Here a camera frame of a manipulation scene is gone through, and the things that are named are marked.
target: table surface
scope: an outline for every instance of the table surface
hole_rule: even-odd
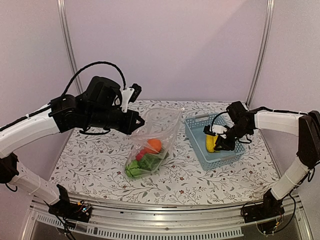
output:
[[[187,117],[226,110],[229,103],[199,101],[136,101],[130,109],[143,114],[151,108],[182,109]],[[224,119],[231,126],[228,115]],[[105,199],[149,204],[208,205],[260,200],[278,179],[259,131],[239,161],[204,171],[185,134],[182,122],[172,154],[159,171],[130,179],[124,164],[133,143],[112,130],[107,135],[82,135],[75,129],[51,176],[69,192]]]

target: clear plastic bag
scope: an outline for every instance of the clear plastic bag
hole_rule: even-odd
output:
[[[144,126],[130,137],[133,148],[124,165],[128,177],[137,179],[158,170],[172,152],[182,112],[182,109],[152,108],[144,114]]]

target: blue plastic basket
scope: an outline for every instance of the blue plastic basket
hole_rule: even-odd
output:
[[[233,163],[240,159],[245,153],[244,146],[238,141],[235,142],[234,151],[220,151],[210,153],[206,149],[206,135],[204,127],[210,125],[213,118],[218,113],[205,114],[200,116],[188,117],[185,119],[185,133],[188,136],[191,145],[203,170],[218,168],[222,165]],[[215,125],[227,125],[222,116],[218,116],[214,121]]]

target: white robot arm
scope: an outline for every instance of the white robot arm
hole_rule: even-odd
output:
[[[298,137],[298,151],[292,165],[281,179],[263,195],[263,203],[243,208],[245,222],[272,218],[284,213],[283,198],[290,194],[308,176],[320,160],[320,114],[286,110],[272,110],[259,107],[246,110],[241,102],[233,102],[226,108],[233,127],[205,126],[204,133],[216,136],[215,150],[233,151],[235,142],[246,135],[254,134],[254,129],[274,130]]]
[[[94,62],[77,74],[88,66],[101,63],[115,66],[109,62]],[[133,84],[121,91],[120,85],[111,79],[95,76],[86,91],[74,97],[66,94],[69,86],[70,83],[62,96],[49,104],[0,128],[0,184],[15,185],[29,195],[43,199],[50,206],[51,213],[57,216],[88,222],[91,214],[88,208],[78,211],[79,206],[70,203],[65,188],[34,174],[13,152],[40,138],[73,128],[81,128],[80,132],[87,135],[105,134],[110,129],[130,135],[145,123],[137,111],[128,109],[129,102],[137,99],[141,87]],[[90,127],[103,128],[105,132],[88,132]]]

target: white wall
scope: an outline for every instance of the white wall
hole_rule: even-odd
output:
[[[1,1],[0,126],[59,96],[71,76],[57,1]],[[43,138],[16,154],[28,168],[48,179],[66,137]],[[10,192],[4,184],[0,184],[0,195],[0,239],[17,240],[31,197],[21,189]]]
[[[266,56],[251,108],[320,111],[320,1],[275,1]],[[298,138],[264,131],[281,171],[294,160]],[[299,195],[314,239],[320,239],[320,171]]]
[[[69,0],[77,65],[117,64],[140,99],[245,101],[267,0]],[[81,74],[120,81],[111,67]]]

